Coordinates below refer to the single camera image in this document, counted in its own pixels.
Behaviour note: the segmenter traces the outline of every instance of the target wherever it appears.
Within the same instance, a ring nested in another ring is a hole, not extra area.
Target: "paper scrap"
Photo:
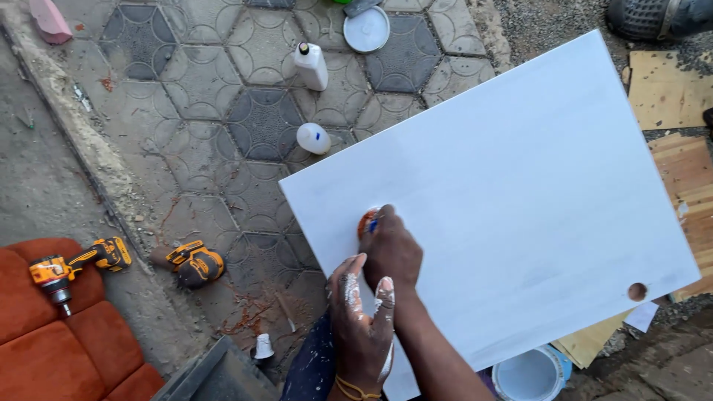
[[[659,306],[653,302],[643,303],[631,311],[624,319],[624,323],[634,326],[645,333],[649,330],[651,320],[654,320],[654,315],[656,315],[658,308]]]

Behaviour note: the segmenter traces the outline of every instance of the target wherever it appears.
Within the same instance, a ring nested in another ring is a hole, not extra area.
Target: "drilled hole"
[[[629,298],[636,302],[643,301],[647,291],[646,285],[634,283],[629,287]]]

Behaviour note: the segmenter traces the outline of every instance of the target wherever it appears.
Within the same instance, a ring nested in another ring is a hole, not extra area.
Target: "pink sponge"
[[[72,39],[72,31],[52,0],[30,0],[30,12],[45,42],[63,44]]]

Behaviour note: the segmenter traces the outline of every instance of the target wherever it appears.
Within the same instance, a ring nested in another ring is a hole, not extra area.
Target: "white paint bucket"
[[[572,362],[542,345],[493,366],[495,390],[505,401],[551,401],[572,373]]]

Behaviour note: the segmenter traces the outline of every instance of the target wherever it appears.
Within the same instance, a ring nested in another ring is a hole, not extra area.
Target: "hand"
[[[399,287],[400,295],[415,293],[424,251],[405,229],[392,205],[379,209],[375,218],[374,232],[369,232],[367,224],[359,244],[359,252],[369,256],[364,265],[366,283],[373,290],[382,277],[389,276]]]
[[[327,302],[337,359],[337,374],[365,394],[381,394],[394,353],[394,282],[383,277],[376,290],[376,312],[365,315],[357,278],[366,254],[347,258],[327,281]],[[345,387],[350,394],[355,390]]]

